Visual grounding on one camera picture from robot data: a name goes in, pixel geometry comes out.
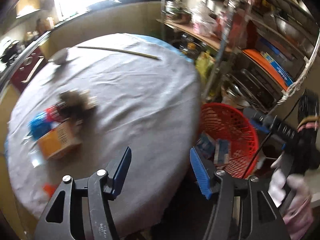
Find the right gloved hand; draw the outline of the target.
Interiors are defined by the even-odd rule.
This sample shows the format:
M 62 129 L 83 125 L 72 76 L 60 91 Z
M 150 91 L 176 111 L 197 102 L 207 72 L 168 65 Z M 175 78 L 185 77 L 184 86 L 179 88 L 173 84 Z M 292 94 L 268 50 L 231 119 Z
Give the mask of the right gloved hand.
M 296 192 L 291 204 L 288 207 L 289 210 L 298 209 L 303 205 L 307 207 L 310 206 L 311 194 L 304 177 L 300 174 L 291 174 L 285 176 L 284 172 L 280 168 L 283 163 L 283 154 L 271 165 L 275 171 L 272 174 L 271 181 L 268 188 L 268 193 L 271 196 L 276 207 L 280 207 L 286 197 L 286 191 L 284 189 L 285 184 L 289 186 L 290 189 Z

